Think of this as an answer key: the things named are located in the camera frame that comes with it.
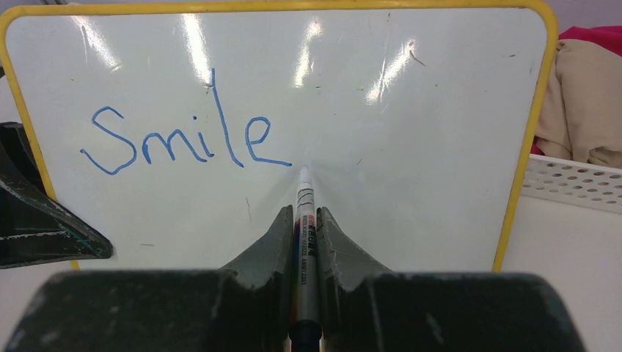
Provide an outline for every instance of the yellow whiteboard frame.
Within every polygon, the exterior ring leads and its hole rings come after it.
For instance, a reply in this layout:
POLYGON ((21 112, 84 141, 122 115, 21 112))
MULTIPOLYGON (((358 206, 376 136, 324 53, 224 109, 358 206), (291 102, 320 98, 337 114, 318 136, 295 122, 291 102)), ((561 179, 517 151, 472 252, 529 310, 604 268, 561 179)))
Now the yellow whiteboard frame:
MULTIPOLYGON (((26 103, 23 100, 15 71, 7 50, 7 30, 11 22, 23 16, 51 16, 51 15, 141 15, 166 14, 189 12, 259 12, 259 11, 302 11, 302 10, 391 10, 391 9, 449 9, 449 8, 482 8, 482 7, 518 7, 533 10, 538 13, 546 27, 546 48, 538 74, 538 82, 531 105, 531 111, 523 138, 510 199, 505 210, 505 218, 494 257, 492 271, 500 271, 503 264, 505 250, 510 240, 510 231, 514 220, 514 213, 518 205, 535 128, 544 100, 546 84, 549 80, 551 64, 555 57, 557 45, 557 19, 551 8, 539 0, 328 0, 328 1, 250 1, 250 2, 208 2, 208 3, 179 3, 179 4, 107 4, 107 5, 65 5, 65 6, 18 6, 8 9, 0 16, 0 59, 4 64, 4 71, 15 99, 24 130, 41 179, 48 196, 56 200, 56 194, 50 181, 48 170, 45 167, 43 154, 37 137, 32 128, 26 103)), ((71 267, 79 269, 76 260, 71 261, 71 267)))

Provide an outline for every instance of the pile of clothes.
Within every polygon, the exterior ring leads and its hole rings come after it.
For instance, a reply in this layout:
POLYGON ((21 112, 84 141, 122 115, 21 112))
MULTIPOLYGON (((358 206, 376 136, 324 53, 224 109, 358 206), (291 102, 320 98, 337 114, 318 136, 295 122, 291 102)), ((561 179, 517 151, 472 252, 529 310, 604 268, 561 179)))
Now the pile of clothes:
POLYGON ((557 42, 532 153, 622 168, 622 26, 557 42))

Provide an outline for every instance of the marker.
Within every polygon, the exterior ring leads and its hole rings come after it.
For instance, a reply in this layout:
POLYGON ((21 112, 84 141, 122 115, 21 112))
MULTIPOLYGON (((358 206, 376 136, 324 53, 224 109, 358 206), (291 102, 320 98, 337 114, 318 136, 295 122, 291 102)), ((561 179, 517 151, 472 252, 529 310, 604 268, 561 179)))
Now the marker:
POLYGON ((294 225, 294 280, 292 352, 319 351, 322 327, 318 291, 318 242, 315 237, 315 202, 311 172, 300 170, 294 225))

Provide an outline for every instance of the perforated basket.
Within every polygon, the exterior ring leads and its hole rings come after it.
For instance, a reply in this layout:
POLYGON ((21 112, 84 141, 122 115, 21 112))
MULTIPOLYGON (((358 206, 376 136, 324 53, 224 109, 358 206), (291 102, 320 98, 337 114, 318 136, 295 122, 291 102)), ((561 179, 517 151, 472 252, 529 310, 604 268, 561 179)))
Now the perforated basket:
POLYGON ((531 155, 521 193, 622 213, 622 169, 531 155))

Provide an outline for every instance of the whiteboard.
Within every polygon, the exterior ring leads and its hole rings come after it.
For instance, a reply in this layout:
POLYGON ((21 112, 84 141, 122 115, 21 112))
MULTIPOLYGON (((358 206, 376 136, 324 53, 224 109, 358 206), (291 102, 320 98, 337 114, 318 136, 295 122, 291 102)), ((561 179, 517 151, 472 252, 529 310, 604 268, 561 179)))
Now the whiteboard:
POLYGON ((332 4, 4 18, 3 61, 48 193, 114 245, 82 268, 224 265, 293 203, 308 164, 316 206, 391 269, 491 270, 550 21, 518 8, 317 10, 332 4))

